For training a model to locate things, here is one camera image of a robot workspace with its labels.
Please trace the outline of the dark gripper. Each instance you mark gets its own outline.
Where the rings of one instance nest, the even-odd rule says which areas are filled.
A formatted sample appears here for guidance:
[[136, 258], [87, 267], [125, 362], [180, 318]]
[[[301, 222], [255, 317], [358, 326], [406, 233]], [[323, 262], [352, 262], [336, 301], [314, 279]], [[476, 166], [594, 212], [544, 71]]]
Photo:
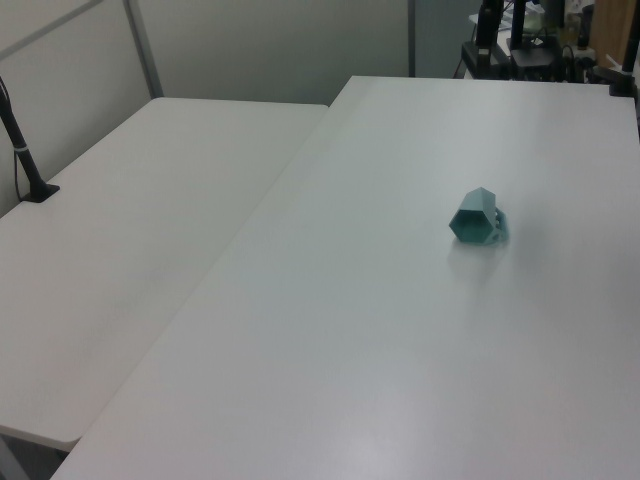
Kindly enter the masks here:
[[478, 49], [490, 49], [495, 42], [496, 22], [501, 18], [501, 0], [483, 0], [478, 13], [475, 45]]

